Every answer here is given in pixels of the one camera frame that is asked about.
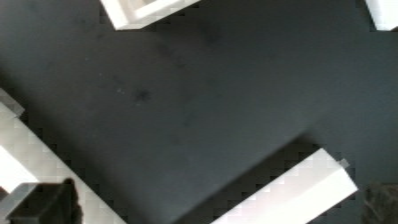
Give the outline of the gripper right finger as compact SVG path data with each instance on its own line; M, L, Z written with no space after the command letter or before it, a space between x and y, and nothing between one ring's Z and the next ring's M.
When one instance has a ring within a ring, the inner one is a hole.
M365 191L363 224L398 224L398 184L375 183Z

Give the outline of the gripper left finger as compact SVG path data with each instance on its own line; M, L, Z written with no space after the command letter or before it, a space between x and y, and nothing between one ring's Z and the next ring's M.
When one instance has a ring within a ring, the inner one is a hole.
M22 183L0 187L0 224L82 224L75 181Z

